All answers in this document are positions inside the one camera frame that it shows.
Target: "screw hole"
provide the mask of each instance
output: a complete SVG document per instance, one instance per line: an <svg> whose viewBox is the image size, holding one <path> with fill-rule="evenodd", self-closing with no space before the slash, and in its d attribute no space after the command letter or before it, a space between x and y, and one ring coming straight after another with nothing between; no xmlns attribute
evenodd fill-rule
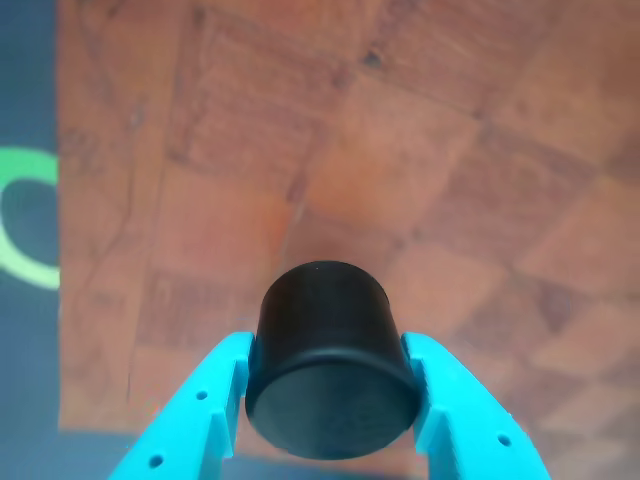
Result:
<svg viewBox="0 0 640 480"><path fill-rule="evenodd" d="M501 433L498 435L498 441L505 447L511 446L511 439L507 437L504 433Z"/></svg>
<svg viewBox="0 0 640 480"><path fill-rule="evenodd" d="M164 458L162 458L162 455L154 455L149 459L149 467L158 468L160 465L162 465L162 462L164 462Z"/></svg>

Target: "green ring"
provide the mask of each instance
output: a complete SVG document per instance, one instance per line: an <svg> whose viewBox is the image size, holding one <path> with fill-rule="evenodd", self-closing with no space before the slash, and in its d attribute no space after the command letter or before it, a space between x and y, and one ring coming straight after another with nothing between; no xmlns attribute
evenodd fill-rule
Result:
<svg viewBox="0 0 640 480"><path fill-rule="evenodd" d="M35 180L55 187L58 183L56 157L28 148L0 148L0 200L2 191L16 180ZM29 258L16 247L0 217L0 269L40 288L57 290L60 269Z"/></svg>

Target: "orange wooden surface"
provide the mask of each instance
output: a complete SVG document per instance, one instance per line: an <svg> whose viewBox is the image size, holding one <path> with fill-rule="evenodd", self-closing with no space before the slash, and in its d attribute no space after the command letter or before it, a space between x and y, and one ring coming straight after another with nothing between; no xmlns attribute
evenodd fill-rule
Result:
<svg viewBox="0 0 640 480"><path fill-rule="evenodd" d="M59 0L60 427L140 431L336 259L554 479L637 478L638 52L636 0Z"/></svg>

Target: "black cylindrical object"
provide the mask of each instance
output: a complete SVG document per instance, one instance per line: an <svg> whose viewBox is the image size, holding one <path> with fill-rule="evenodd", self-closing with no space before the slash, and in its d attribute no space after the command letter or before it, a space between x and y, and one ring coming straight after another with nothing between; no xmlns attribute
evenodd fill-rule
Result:
<svg viewBox="0 0 640 480"><path fill-rule="evenodd" d="M262 302L245 404L263 437L305 458L359 457L407 430L420 391L380 284L329 261L276 280Z"/></svg>

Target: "wooden floor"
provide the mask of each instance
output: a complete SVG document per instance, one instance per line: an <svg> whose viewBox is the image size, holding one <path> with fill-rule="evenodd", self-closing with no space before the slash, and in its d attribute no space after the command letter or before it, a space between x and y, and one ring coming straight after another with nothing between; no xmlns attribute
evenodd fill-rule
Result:
<svg viewBox="0 0 640 480"><path fill-rule="evenodd" d="M554 479L637 478L640 2L58 11L61 428L144 428L280 273L337 259ZM285 457L244 419L238 447ZM424 473L410 437L339 466Z"/></svg>

